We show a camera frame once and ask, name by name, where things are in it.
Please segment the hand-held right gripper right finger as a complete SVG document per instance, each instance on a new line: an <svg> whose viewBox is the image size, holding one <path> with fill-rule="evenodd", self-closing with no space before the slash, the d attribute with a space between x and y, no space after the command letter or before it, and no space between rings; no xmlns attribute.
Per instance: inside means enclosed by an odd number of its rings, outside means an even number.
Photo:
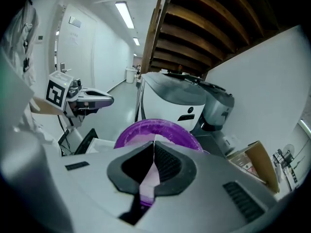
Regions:
<svg viewBox="0 0 311 233"><path fill-rule="evenodd" d="M180 194L157 197L135 227L149 233L255 233L274 219L276 199L226 159L171 143L157 147L189 157L196 176Z"/></svg>

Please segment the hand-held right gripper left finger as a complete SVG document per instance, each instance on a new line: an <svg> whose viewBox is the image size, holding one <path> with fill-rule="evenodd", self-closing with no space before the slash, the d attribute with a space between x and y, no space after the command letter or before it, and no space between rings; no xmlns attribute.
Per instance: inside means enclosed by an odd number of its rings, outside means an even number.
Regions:
<svg viewBox="0 0 311 233"><path fill-rule="evenodd" d="M63 158L73 232L155 232L152 208L141 204L153 155L150 141Z"/></svg>

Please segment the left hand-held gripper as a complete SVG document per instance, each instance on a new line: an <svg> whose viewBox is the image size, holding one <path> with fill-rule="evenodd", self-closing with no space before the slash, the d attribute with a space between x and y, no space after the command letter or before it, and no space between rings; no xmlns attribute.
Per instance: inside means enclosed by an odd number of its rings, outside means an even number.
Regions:
<svg viewBox="0 0 311 233"><path fill-rule="evenodd" d="M114 103L114 98L108 93L95 88L82 88L80 79L60 71L49 75L45 100L63 113L69 121L69 128L82 125L84 117L78 115L78 108L96 110Z"/></svg>

